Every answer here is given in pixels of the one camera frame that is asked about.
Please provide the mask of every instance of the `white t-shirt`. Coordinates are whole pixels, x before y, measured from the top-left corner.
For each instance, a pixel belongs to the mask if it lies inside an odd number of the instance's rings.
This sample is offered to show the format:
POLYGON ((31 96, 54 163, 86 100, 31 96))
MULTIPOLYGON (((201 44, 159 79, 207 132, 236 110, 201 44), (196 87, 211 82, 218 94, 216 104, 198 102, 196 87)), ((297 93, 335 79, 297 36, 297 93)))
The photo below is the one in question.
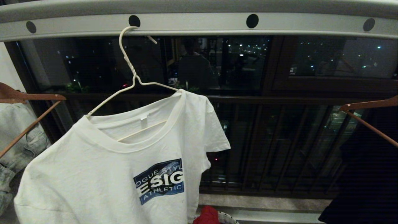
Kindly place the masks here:
POLYGON ((22 224, 186 224, 211 165, 206 152, 229 148, 209 100, 184 90, 126 113, 84 116, 27 166, 16 212, 22 224))

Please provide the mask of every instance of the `round hole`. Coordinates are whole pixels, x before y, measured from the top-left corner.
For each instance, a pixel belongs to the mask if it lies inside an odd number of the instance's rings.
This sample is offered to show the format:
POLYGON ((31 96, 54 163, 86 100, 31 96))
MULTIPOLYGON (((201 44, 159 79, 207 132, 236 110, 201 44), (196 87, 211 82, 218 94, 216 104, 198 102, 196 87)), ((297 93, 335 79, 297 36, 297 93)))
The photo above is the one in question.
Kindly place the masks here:
POLYGON ((138 16, 135 16, 135 15, 130 16, 129 24, 130 24, 130 26, 140 27, 140 25, 141 25, 140 18, 138 18, 138 16))
POLYGON ((28 29, 28 31, 30 33, 36 33, 36 25, 33 22, 27 21, 26 22, 26 28, 28 29))
POLYGON ((366 32, 371 31, 373 27, 375 27, 375 23, 376 22, 373 18, 367 19, 363 24, 363 30, 366 32))
POLYGON ((252 14, 250 16, 248 16, 248 18, 246 19, 246 25, 252 29, 255 28, 258 24, 258 16, 256 14, 252 14))

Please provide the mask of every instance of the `red cloth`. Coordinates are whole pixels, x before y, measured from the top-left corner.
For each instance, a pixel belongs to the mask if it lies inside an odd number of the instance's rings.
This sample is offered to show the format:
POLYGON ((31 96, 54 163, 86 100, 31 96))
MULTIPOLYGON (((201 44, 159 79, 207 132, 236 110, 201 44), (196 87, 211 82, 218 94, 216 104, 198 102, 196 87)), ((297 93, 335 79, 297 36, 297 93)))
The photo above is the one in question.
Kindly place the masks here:
POLYGON ((206 205, 203 207, 200 216, 193 221, 193 224, 220 224, 219 214, 215 208, 206 205))

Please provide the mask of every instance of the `printed logo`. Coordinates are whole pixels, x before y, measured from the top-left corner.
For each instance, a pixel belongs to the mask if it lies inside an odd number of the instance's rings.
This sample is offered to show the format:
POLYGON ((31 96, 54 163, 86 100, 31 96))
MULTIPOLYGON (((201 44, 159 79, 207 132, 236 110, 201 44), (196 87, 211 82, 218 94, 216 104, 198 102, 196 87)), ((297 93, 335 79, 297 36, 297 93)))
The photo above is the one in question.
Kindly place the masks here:
POLYGON ((184 192, 184 173, 181 159, 170 160, 151 166, 134 177, 141 205, 162 195, 184 192))

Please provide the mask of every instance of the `wooden hanger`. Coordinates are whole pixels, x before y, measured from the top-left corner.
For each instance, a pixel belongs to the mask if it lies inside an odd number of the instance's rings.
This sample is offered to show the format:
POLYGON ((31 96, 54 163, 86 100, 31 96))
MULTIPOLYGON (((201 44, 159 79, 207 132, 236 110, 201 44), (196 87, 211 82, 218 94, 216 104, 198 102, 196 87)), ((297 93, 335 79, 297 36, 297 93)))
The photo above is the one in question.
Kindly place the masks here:
POLYGON ((43 117, 45 117, 52 109, 54 109, 62 100, 66 98, 59 94, 28 94, 19 92, 4 83, 0 83, 0 103, 23 103, 26 100, 57 100, 46 112, 38 117, 29 127, 27 127, 20 135, 18 135, 3 151, 0 152, 0 158, 6 154, 26 133, 32 129, 43 117))
POLYGON ((356 109, 369 109, 369 108, 378 108, 378 107, 388 107, 388 106, 398 106, 398 95, 386 99, 386 100, 378 100, 378 101, 370 101, 370 102, 361 102, 361 103, 353 103, 353 104, 346 104, 340 107, 339 110, 346 112, 348 115, 371 129, 372 131, 376 132, 376 134, 380 135, 382 138, 393 144, 395 147, 398 148, 398 142, 394 141, 392 138, 385 135, 383 132, 379 131, 377 128, 373 127, 366 121, 360 119, 359 117, 355 116, 348 110, 356 110, 356 109))

